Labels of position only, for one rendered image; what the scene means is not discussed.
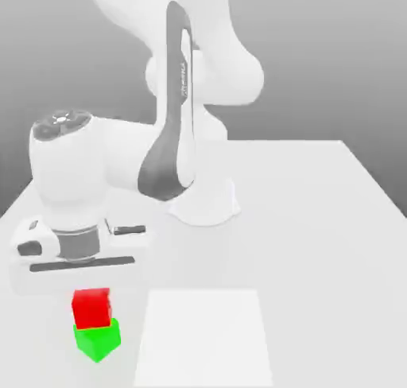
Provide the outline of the small green cube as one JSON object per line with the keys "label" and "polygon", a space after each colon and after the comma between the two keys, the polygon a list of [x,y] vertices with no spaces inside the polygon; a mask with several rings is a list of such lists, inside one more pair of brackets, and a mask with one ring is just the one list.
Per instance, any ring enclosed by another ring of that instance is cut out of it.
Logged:
{"label": "small green cube", "polygon": [[122,342],[119,322],[114,317],[110,326],[78,329],[73,325],[73,332],[77,348],[95,363],[105,359]]}

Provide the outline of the small red cube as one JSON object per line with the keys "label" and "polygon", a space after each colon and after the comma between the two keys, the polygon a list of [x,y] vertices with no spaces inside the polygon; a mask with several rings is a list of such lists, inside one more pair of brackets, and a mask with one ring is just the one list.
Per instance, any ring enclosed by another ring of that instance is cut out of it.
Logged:
{"label": "small red cube", "polygon": [[79,330],[109,327],[112,317],[110,290],[76,290],[72,298],[72,312]]}

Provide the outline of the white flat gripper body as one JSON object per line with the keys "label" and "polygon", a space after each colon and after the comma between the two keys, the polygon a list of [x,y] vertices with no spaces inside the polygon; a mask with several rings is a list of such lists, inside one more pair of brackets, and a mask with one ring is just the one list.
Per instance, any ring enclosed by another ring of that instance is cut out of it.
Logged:
{"label": "white flat gripper body", "polygon": [[19,295],[53,295],[78,289],[133,287],[141,259],[132,256],[96,258],[90,262],[19,263],[9,265],[10,284]]}

